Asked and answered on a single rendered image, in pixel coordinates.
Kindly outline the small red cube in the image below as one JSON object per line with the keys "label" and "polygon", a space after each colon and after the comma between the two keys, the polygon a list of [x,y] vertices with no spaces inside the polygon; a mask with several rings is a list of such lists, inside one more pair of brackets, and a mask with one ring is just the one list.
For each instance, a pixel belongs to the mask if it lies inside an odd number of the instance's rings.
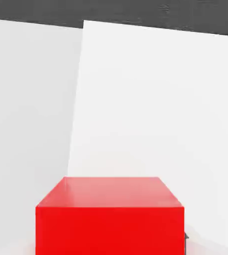
{"label": "small red cube", "polygon": [[64,177],[36,206],[35,255],[185,255],[184,212],[157,177]]}

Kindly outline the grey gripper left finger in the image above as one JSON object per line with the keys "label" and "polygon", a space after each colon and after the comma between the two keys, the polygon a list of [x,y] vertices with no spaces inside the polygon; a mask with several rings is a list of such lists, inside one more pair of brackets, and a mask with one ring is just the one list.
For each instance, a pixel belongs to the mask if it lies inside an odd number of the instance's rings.
{"label": "grey gripper left finger", "polygon": [[0,255],[35,255],[35,234],[0,235]]}

